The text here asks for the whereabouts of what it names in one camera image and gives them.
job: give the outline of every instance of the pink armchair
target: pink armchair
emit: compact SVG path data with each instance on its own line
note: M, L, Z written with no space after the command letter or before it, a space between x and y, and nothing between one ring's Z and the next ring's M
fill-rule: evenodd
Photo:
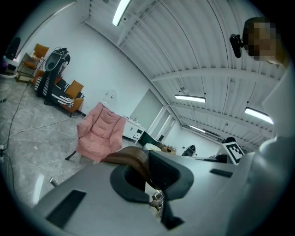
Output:
M122 148L122 136L126 119L111 112L99 102L85 119L77 125L78 144L76 152L90 159L100 161L108 154Z

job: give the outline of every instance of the gray floor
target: gray floor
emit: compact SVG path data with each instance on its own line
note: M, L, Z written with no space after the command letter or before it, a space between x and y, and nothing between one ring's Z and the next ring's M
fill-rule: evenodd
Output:
M27 85L12 80L9 84L11 93L6 101L0 104L1 143L8 138L12 117ZM21 132L11 137L9 148L5 151L12 161L15 192L21 201L31 207L53 188L48 182L51 177L61 183L82 168L93 164L92 160L78 153L69 161L65 160L65 157L75 149L76 125L82 121L83 117L70 118L67 111L61 107L45 106L43 102L44 99L37 98L33 88L28 86L14 118L10 135L66 120L44 128ZM124 138L123 147L127 146L134 146L134 142ZM12 186L12 173L7 160L5 157L2 170L8 184Z

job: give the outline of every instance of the white table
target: white table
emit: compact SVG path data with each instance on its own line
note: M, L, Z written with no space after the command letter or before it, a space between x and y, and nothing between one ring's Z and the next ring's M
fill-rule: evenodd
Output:
M5 79L0 82L0 101L5 100L10 92L10 86L7 83L7 79L13 79L18 75L16 71L14 71L13 75L5 75L5 74L0 74L0 77Z
M140 124L134 122L133 120L126 118L126 124L124 127L123 136L130 138L135 141L135 143L138 142L140 137L142 136L145 129L140 126Z

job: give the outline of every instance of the black camera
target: black camera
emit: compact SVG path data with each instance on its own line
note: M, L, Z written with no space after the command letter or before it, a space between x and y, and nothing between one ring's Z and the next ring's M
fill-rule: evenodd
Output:
M230 36L230 44L232 46L232 49L234 50L235 56L237 58L240 58L242 55L242 48L243 48L243 43L240 39L240 36L232 34Z

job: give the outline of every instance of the ceiling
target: ceiling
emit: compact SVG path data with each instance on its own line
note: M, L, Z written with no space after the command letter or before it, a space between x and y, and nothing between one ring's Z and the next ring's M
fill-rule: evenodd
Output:
M237 59L231 34L261 13L245 0L132 0L121 23L112 19L119 0L83 0L84 21L124 52L153 83L183 126L209 131L211 138L233 136L252 151L271 138L273 125L245 114L264 112L262 101L283 70ZM206 103L175 99L175 94L206 98Z

